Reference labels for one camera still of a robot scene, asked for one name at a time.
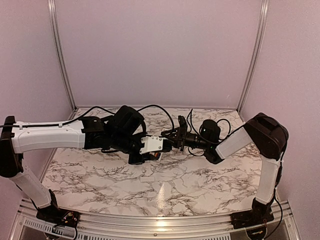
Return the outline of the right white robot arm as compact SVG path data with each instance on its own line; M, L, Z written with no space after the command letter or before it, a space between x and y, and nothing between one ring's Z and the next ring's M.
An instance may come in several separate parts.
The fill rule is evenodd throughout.
M262 168L258 190L247 219L252 224L260 223L275 199L275 189L282 174L282 159L288 145L287 129L262 112L228 133L224 139L220 138L218 122L212 119L204 120L199 131L194 132L188 132L188 127L192 127L190 120L179 116L178 122L179 127L164 130L160 135L174 148L202 149L206 160L214 165L250 144L255 145L261 156Z

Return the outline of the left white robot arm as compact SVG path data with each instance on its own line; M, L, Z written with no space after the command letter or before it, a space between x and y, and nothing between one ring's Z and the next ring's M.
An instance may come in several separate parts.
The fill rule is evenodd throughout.
M54 194L23 163L25 152L53 148L114 149L129 154L129 163L140 164L143 156L153 151L151 140L144 117L126 105L103 118L80 116L53 123L17 122L14 116L8 116L0 135L0 175L11 179L38 210L58 223L63 219L63 211Z

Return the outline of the white battery cover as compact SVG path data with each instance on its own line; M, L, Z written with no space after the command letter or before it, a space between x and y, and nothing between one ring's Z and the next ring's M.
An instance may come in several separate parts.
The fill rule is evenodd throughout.
M141 177L141 178L140 178L140 181L141 181L142 183L145 183L145 182L153 182L154 180L155 180L154 177Z

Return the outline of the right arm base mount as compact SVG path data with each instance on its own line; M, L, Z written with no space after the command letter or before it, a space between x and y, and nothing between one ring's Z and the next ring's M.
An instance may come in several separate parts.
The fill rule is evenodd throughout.
M230 215L233 228L247 228L273 221L274 215L271 209L273 202L274 199L267 204L263 204L254 198L250 210L234 212Z

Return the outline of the white remote control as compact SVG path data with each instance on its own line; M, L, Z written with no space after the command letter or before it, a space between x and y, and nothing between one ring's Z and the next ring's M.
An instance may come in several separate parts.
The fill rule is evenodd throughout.
M167 131L168 128L161 128L157 132L153 133L154 136L161 136L161 132ZM160 161L162 158L163 153L162 152L151 152L150 153L153 156L154 161Z

